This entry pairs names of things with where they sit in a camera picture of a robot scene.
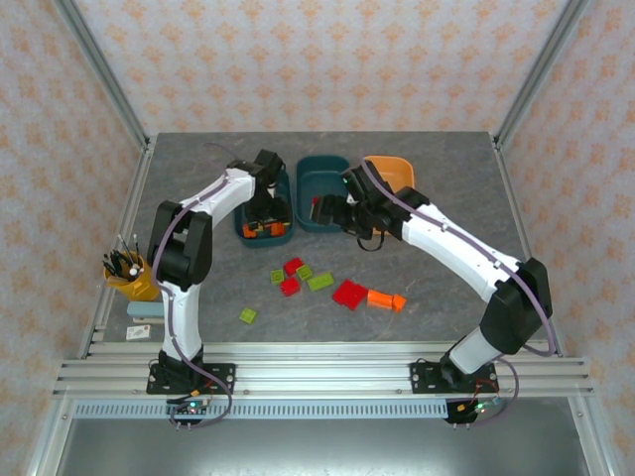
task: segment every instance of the gray table surface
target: gray table surface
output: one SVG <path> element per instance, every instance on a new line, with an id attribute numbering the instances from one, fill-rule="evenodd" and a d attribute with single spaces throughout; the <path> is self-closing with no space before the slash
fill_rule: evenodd
<path id="1" fill-rule="evenodd" d="M 280 155 L 295 185 L 301 158 L 337 154 L 352 163 L 361 155 L 400 156 L 413 165 L 416 189 L 450 219 L 504 253 L 522 247 L 503 181 L 485 133 L 325 132 L 160 134 L 134 224 L 146 253 L 159 203 L 192 196 L 216 180 L 231 161 L 206 145 L 220 143 L 246 161 L 260 149 Z M 299 256 L 314 274 L 332 272 L 335 286 L 312 293 L 307 285 L 284 297 L 269 272 Z M 400 294 L 401 313 L 369 308 L 350 311 L 331 298 L 351 279 L 369 289 Z M 116 296 L 104 341 L 121 342 L 132 319 L 127 300 Z M 258 312 L 253 324 L 238 319 L 244 307 Z M 199 329 L 207 342 L 320 342 L 456 340 L 479 322 L 485 304 L 460 278 L 426 253 L 388 237 L 381 251 L 366 253 L 344 233 L 311 234 L 296 227 L 286 245 L 243 246 L 231 216 L 214 229 L 213 263 L 202 284 Z M 154 325 L 151 339 L 163 340 Z"/>

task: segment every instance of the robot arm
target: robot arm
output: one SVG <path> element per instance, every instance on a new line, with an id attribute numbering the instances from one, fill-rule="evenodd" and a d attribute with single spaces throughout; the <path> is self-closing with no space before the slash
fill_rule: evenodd
<path id="1" fill-rule="evenodd" d="M 200 384 L 200 374 L 188 363 L 203 367 L 198 294 L 211 268 L 213 228 L 243 203 L 252 228 L 288 219 L 289 205 L 270 192 L 283 166 L 278 155 L 263 150 L 253 163 L 230 163 L 223 177 L 195 196 L 180 203 L 164 201 L 159 205 L 148 262 L 156 271 L 166 316 L 159 362 L 151 368 L 151 376 L 159 382 L 155 387 L 162 393 L 182 394 Z M 181 219 L 175 227 L 178 216 Z M 159 257 L 160 244 L 168 231 L 170 236 Z"/>
<path id="2" fill-rule="evenodd" d="M 390 186 L 374 168 L 366 166 L 384 188 Z M 389 232 L 431 254 L 464 279 L 487 302 L 480 324 L 456 343 L 441 361 L 443 379 L 458 390 L 461 383 L 500 354 L 515 354 L 540 328 L 542 321 L 523 290 L 507 271 L 518 275 L 537 297 L 546 316 L 551 316 L 551 296 L 547 271 L 542 263 L 530 259 L 521 263 L 479 241 L 445 217 L 429 199 L 410 187 L 395 196 L 413 209 L 431 217 L 432 225 L 417 214 L 389 200 L 374 185 L 361 167 L 342 174 L 349 197 L 321 197 L 314 203 L 312 220 L 333 222 L 359 239 L 370 239 L 373 228 Z M 471 245 L 459 235 L 467 237 Z M 492 263 L 474 249 L 473 244 L 496 257 Z"/>

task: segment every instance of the teal bin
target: teal bin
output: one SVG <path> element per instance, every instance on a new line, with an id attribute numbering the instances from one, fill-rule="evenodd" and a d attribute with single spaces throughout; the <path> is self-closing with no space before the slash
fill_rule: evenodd
<path id="1" fill-rule="evenodd" d="M 238 236 L 238 239 L 243 245 L 248 248 L 267 248 L 271 246 L 280 246 L 288 243 L 294 234 L 294 228 L 296 226 L 296 217 L 294 215 L 293 200 L 291 197 L 291 183 L 289 182 L 289 175 L 286 171 L 281 170 L 278 172 L 276 179 L 276 195 L 282 197 L 291 207 L 290 220 L 291 226 L 287 229 L 287 233 L 283 236 L 265 236 L 259 238 L 245 238 L 242 233 L 242 226 L 247 223 L 247 217 L 245 216 L 245 207 L 240 205 L 234 210 L 234 231 Z"/>
<path id="2" fill-rule="evenodd" d="M 341 156 L 308 156 L 296 166 L 296 218 L 310 233 L 341 233 L 337 225 L 320 225 L 311 221 L 314 196 L 348 196 L 341 173 L 350 167 Z"/>

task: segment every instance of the green block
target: green block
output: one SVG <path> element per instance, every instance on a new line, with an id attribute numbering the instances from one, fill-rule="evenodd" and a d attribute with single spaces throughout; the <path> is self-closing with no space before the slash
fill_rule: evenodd
<path id="1" fill-rule="evenodd" d="M 256 318 L 256 311 L 253 309 L 250 309 L 249 307 L 245 307 L 243 311 L 240 313 L 239 318 L 243 322 L 247 322 L 248 324 L 251 324 Z"/>
<path id="2" fill-rule="evenodd" d="M 316 276 L 309 280 L 309 288 L 311 291 L 319 291 L 322 288 L 326 288 L 334 283 L 333 276 L 330 273 L 324 273 L 323 275 Z"/>
<path id="3" fill-rule="evenodd" d="M 279 285 L 282 281 L 285 280 L 285 272 L 282 270 L 274 270 L 269 273 L 269 276 L 271 277 L 272 285 Z"/>
<path id="4" fill-rule="evenodd" d="M 301 265 L 299 268 L 296 269 L 296 273 L 298 273 L 298 276 L 302 281 L 306 281 L 314 275 L 313 271 L 311 271 L 311 268 L 309 268 L 307 265 Z"/>

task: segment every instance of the floral wallpaper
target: floral wallpaper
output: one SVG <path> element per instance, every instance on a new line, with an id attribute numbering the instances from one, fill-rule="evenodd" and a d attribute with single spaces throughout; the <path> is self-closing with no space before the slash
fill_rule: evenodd
<path id="1" fill-rule="evenodd" d="M 139 153 L 51 0 L 3 0 L 0 31 L 0 474 L 22 475 Z"/>
<path id="2" fill-rule="evenodd" d="M 149 134 L 496 131 L 566 0 L 78 0 Z"/>
<path id="3" fill-rule="evenodd" d="M 571 355 L 635 468 L 635 8 L 594 1 L 505 150 Z"/>

